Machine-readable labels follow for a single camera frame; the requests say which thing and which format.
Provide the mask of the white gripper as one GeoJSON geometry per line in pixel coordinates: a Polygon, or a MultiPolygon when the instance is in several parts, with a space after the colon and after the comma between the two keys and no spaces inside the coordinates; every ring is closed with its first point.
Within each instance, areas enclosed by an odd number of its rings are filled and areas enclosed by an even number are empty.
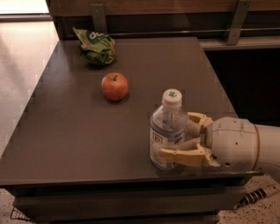
{"type": "Polygon", "coordinates": [[[205,145],[192,139],[174,148],[159,149],[166,161],[189,167],[221,167],[224,172],[249,172],[258,156],[258,133],[247,119],[225,117],[213,121],[203,113],[188,112],[188,134],[206,133],[205,145]]]}

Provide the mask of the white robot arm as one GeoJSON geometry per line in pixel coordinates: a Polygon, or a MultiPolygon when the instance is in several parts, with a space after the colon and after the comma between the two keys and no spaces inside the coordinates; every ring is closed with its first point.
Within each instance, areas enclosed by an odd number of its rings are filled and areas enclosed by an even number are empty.
{"type": "Polygon", "coordinates": [[[177,146],[160,147],[164,160],[222,173],[258,172],[280,184],[280,127],[231,117],[212,120],[193,112],[189,118],[194,137],[177,146]]]}

